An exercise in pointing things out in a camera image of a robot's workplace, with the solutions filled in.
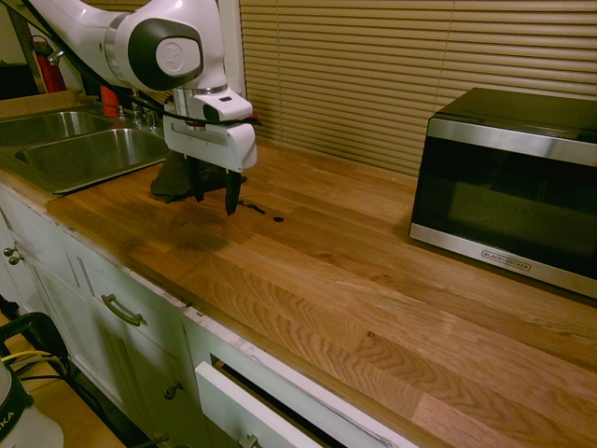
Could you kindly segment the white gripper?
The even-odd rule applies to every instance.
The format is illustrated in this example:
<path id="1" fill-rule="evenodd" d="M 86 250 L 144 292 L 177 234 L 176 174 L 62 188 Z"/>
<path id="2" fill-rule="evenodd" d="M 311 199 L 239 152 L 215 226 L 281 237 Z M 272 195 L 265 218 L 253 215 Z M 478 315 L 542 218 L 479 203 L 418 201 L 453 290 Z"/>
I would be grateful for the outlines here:
<path id="1" fill-rule="evenodd" d="M 228 169 L 225 173 L 225 207 L 228 216 L 234 214 L 243 176 L 231 170 L 245 170 L 257 163 L 257 140 L 253 126 L 206 124 L 192 129 L 181 119 L 166 117 L 163 133 L 170 150 L 187 155 L 189 193 L 198 203 L 204 199 L 200 161 Z"/>

